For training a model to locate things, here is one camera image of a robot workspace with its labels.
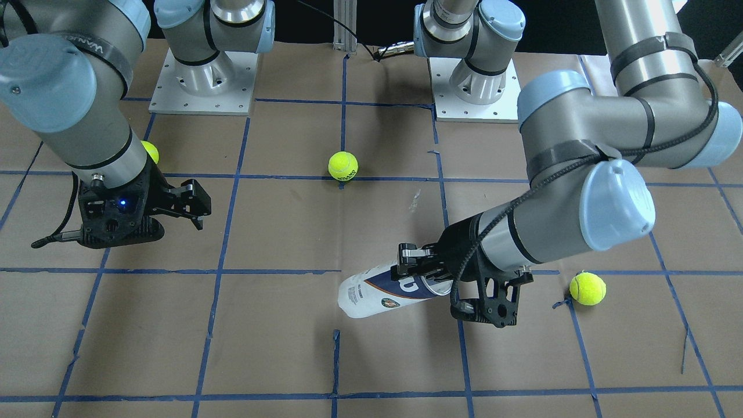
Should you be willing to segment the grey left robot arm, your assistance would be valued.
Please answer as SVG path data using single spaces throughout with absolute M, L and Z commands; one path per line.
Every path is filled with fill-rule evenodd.
M 655 206 L 639 167 L 713 167 L 741 139 L 669 1 L 597 1 L 615 97 L 583 74 L 552 71 L 523 87 L 518 132 L 529 190 L 404 244 L 394 279 L 513 280 L 531 265 L 605 251 L 647 235 Z

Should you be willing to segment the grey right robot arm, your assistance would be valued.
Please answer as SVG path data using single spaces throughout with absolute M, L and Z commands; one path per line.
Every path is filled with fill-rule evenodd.
M 121 235 L 152 216 L 211 212 L 194 180 L 170 185 L 119 110 L 152 23 L 169 53 L 150 110 L 245 116 L 273 47 L 272 1 L 3 1 L 2 103 L 82 183 L 83 230 Z

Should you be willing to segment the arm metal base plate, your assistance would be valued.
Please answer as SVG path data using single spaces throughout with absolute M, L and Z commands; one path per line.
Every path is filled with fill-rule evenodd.
M 521 87 L 513 61 L 505 72 L 475 73 L 464 59 L 429 58 L 436 118 L 449 122 L 518 122 Z
M 154 114 L 249 116 L 260 55 L 221 52 L 201 66 L 179 63 L 171 51 L 152 94 Z

